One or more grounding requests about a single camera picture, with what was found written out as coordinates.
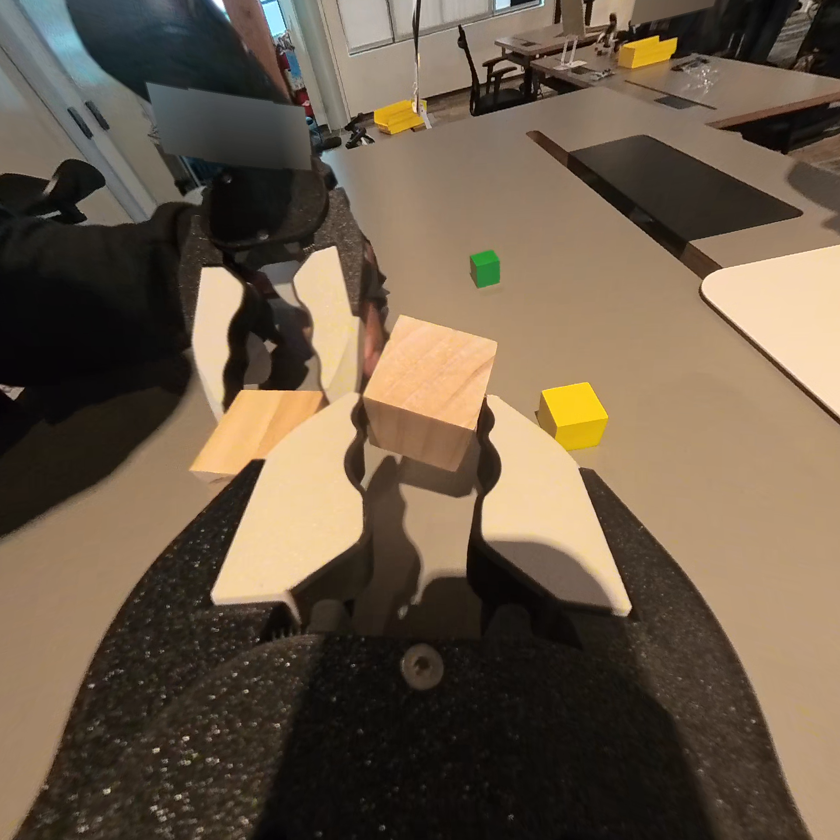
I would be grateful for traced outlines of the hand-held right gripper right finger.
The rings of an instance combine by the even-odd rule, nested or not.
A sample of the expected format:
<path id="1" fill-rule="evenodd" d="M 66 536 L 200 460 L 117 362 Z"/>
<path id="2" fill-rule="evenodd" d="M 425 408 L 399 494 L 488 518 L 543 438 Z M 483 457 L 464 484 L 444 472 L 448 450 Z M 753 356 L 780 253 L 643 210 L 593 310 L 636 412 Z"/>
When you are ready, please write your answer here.
<path id="1" fill-rule="evenodd" d="M 486 396 L 476 437 L 470 545 L 532 592 L 630 616 L 631 599 L 572 456 L 497 395 Z"/>

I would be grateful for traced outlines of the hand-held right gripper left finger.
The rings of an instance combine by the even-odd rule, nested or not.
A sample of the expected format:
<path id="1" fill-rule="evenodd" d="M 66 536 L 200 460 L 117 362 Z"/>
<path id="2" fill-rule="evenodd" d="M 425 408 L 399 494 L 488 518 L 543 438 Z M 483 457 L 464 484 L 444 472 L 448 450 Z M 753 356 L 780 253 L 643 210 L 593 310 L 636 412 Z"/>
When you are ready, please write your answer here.
<path id="1" fill-rule="evenodd" d="M 342 396 L 270 450 L 211 590 L 215 606 L 282 604 L 299 622 L 305 585 L 361 543 L 363 497 L 346 460 L 360 399 Z"/>

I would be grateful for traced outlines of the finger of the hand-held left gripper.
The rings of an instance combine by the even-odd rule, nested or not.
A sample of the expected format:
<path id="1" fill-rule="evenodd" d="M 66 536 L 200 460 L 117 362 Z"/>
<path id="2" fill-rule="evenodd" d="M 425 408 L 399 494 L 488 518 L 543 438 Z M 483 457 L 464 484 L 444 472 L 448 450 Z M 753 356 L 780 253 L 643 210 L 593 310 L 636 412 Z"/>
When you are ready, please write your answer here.
<path id="1" fill-rule="evenodd" d="M 192 326 L 196 373 L 216 420 L 242 390 L 249 365 L 245 284 L 221 266 L 201 271 Z"/>
<path id="2" fill-rule="evenodd" d="M 332 404 L 361 389 L 363 325 L 353 314 L 338 248 L 314 251 L 292 278 L 295 298 L 311 321 L 318 379 Z"/>

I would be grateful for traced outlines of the plain wooden cube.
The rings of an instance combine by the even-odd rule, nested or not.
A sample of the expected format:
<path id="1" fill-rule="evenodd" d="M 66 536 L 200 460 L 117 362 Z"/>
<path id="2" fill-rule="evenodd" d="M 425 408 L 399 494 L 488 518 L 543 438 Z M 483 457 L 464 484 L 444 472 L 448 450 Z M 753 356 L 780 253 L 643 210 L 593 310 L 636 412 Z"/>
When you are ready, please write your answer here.
<path id="1" fill-rule="evenodd" d="M 235 477 L 326 404 L 321 392 L 243 390 L 192 462 L 191 473 L 205 482 Z"/>
<path id="2" fill-rule="evenodd" d="M 475 435 L 498 344 L 401 315 L 363 402 L 372 444 L 454 472 Z"/>

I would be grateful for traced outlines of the yellow cube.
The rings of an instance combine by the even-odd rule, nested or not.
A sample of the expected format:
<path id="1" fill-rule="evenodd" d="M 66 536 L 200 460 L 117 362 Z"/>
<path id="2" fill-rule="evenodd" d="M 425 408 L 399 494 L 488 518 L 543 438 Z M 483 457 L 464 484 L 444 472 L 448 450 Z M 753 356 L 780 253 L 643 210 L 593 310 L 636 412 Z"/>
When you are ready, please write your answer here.
<path id="1" fill-rule="evenodd" d="M 543 390 L 537 421 L 544 432 L 571 451 L 599 445 L 608 414 L 592 385 L 582 382 Z"/>

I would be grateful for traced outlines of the person's left forearm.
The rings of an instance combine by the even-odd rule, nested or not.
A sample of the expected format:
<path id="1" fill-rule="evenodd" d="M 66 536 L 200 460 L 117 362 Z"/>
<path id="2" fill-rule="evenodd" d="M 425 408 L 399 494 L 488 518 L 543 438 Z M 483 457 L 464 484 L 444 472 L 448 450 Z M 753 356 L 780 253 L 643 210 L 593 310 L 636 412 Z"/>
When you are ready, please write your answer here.
<path id="1" fill-rule="evenodd" d="M 84 403 L 192 378 L 180 273 L 198 206 L 65 225 L 2 207 L 1 383 Z"/>

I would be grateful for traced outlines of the red fire extinguisher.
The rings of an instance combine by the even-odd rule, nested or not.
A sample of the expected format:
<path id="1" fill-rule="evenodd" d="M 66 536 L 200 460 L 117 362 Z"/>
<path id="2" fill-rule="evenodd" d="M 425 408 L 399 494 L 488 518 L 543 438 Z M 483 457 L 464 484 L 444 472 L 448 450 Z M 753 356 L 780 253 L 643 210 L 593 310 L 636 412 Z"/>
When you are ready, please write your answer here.
<path id="1" fill-rule="evenodd" d="M 312 116 L 310 98 L 293 45 L 287 38 L 278 37 L 275 39 L 275 51 L 277 63 L 289 90 L 290 98 L 295 104 L 303 107 L 309 116 Z"/>

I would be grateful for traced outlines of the yellow storage bin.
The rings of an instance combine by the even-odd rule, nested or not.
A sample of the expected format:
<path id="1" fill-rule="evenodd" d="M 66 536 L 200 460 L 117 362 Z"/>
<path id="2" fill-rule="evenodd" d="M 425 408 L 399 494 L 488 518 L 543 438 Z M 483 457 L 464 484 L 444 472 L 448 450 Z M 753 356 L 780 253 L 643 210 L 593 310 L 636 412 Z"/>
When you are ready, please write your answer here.
<path id="1" fill-rule="evenodd" d="M 394 136 L 427 128 L 426 100 L 402 100 L 373 112 L 374 126 L 383 135 Z"/>
<path id="2" fill-rule="evenodd" d="M 665 40 L 658 36 L 628 41 L 617 53 L 617 65 L 623 69 L 635 70 L 670 61 L 678 46 L 678 38 Z"/>

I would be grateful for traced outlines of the black office chair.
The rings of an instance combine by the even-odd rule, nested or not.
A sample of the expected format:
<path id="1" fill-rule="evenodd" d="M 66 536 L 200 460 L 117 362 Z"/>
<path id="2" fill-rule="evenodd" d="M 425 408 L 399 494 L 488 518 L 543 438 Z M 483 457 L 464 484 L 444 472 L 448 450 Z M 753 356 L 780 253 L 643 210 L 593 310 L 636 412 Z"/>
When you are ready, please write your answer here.
<path id="1" fill-rule="evenodd" d="M 31 175 L 1 175 L 2 217 L 42 217 L 61 224 L 82 224 L 87 216 L 78 204 L 101 190 L 107 182 L 86 161 L 61 162 L 49 179 Z"/>
<path id="2" fill-rule="evenodd" d="M 458 25 L 457 46 L 466 57 L 469 74 L 469 115 L 473 118 L 484 116 L 493 112 L 508 110 L 519 107 L 532 101 L 528 87 L 505 88 L 502 86 L 502 79 L 510 72 L 516 70 L 514 66 L 500 67 L 503 58 L 489 59 L 483 63 L 486 71 L 484 82 L 479 79 L 476 64 L 469 50 L 469 44 L 463 25 Z"/>

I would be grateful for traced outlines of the white table top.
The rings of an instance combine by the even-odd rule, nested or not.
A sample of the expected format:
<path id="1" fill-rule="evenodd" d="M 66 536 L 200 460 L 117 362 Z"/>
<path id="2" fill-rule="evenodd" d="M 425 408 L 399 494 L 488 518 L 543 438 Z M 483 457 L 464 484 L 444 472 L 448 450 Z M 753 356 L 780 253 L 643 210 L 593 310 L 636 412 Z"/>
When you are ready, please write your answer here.
<path id="1" fill-rule="evenodd" d="M 700 295 L 839 418 L 839 246 L 722 268 Z"/>

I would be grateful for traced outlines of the black desk mat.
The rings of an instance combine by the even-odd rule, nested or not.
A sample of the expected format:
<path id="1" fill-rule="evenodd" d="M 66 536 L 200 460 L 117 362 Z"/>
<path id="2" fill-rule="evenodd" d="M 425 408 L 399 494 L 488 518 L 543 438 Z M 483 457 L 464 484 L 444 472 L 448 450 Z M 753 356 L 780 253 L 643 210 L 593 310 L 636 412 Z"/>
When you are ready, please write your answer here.
<path id="1" fill-rule="evenodd" d="M 781 199 L 644 134 L 568 154 L 569 170 L 625 215 L 683 243 L 801 217 Z"/>

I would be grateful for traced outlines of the grey desk with wooden edge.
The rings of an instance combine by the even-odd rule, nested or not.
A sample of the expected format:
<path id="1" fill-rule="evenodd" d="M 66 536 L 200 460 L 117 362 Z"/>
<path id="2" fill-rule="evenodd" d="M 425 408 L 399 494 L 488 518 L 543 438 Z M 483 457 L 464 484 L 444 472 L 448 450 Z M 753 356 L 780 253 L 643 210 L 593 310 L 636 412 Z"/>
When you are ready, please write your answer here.
<path id="1" fill-rule="evenodd" d="M 562 70 L 560 58 L 549 56 L 533 61 L 531 68 L 548 80 L 621 93 L 721 130 L 833 108 L 839 100 L 838 79 L 714 56 L 694 73 L 672 70 L 673 60 L 627 70 L 591 50 L 584 62 L 580 72 Z"/>

